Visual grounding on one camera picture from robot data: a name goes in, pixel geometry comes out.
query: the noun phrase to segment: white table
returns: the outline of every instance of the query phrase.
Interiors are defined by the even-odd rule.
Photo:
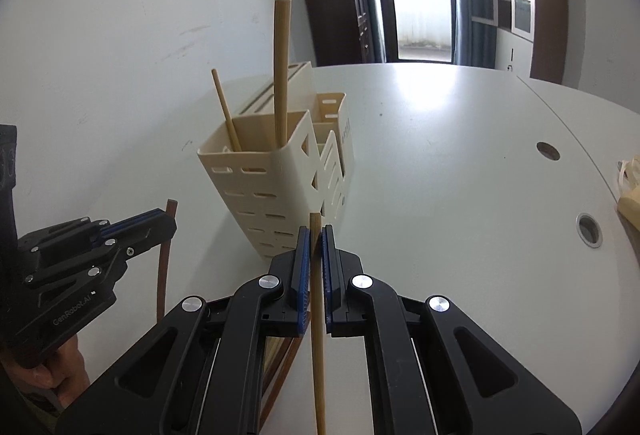
[[[511,73],[437,64],[315,69],[316,89],[348,94],[356,168],[337,246],[398,294],[451,298],[571,407],[584,432],[640,359],[640,269],[616,214],[618,160],[640,153],[640,116]],[[266,77],[225,86],[237,107]],[[266,266],[195,152],[222,121],[214,93],[113,166],[92,219],[179,201],[168,304],[232,294]],[[552,161],[536,149],[555,146]],[[599,222],[591,249],[575,220]],[[158,253],[116,285],[118,301],[81,333],[95,378],[154,322]],[[364,345],[326,346],[328,433],[372,433]],[[311,433],[305,340],[263,434]]]

